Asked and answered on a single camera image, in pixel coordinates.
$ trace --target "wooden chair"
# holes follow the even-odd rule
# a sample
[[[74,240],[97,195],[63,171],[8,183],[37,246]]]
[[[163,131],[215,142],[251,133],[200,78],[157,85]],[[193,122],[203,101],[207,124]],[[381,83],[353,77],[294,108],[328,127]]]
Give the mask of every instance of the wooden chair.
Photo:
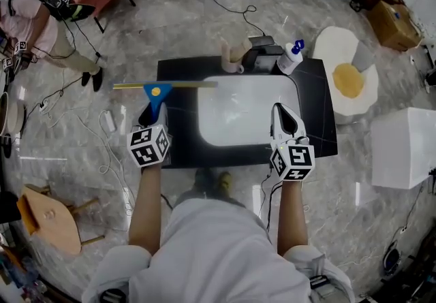
[[[30,234],[35,232],[58,249],[71,255],[78,255],[83,245],[104,239],[104,236],[98,236],[82,241],[74,220],[78,212],[96,202],[98,202],[97,198],[79,207],[74,207],[51,197],[49,186],[39,188],[34,185],[25,185],[22,197],[17,204]]]

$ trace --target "yellow rod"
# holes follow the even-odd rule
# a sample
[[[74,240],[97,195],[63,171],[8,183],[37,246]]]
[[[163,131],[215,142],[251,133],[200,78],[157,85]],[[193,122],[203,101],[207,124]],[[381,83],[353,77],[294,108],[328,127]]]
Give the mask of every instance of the yellow rod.
[[[173,88],[216,88],[218,86],[218,82],[126,82],[114,84],[114,89],[142,89],[146,84],[171,84]]]

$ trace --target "white sink basin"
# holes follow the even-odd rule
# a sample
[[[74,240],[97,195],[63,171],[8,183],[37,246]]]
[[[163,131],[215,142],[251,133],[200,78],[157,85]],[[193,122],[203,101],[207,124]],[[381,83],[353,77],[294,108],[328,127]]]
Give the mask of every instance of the white sink basin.
[[[213,76],[198,89],[200,134],[213,146],[269,144],[271,110],[280,102],[300,116],[294,81],[286,76]]]

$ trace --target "spray bottle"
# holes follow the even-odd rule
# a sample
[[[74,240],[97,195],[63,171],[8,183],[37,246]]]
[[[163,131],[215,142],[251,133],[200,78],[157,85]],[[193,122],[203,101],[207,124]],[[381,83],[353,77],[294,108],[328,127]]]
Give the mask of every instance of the spray bottle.
[[[293,43],[287,43],[285,45],[285,52],[277,60],[277,66],[279,69],[287,75],[290,75],[295,67],[297,67],[302,61],[301,50],[305,47],[305,41],[303,39],[297,40],[295,45]]]

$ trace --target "pink shirt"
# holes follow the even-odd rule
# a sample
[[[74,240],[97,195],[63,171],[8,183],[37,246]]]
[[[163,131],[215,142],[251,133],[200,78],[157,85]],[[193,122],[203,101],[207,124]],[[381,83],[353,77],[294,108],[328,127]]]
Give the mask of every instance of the pink shirt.
[[[40,9],[39,0],[12,0],[12,7],[16,14],[10,16],[8,0],[0,0],[0,28],[8,37],[15,37],[20,42],[29,40],[33,31],[33,19]],[[46,28],[35,43],[35,47],[50,53],[57,39],[57,21],[53,16],[48,19]],[[46,56],[35,48],[32,53],[42,58]]]

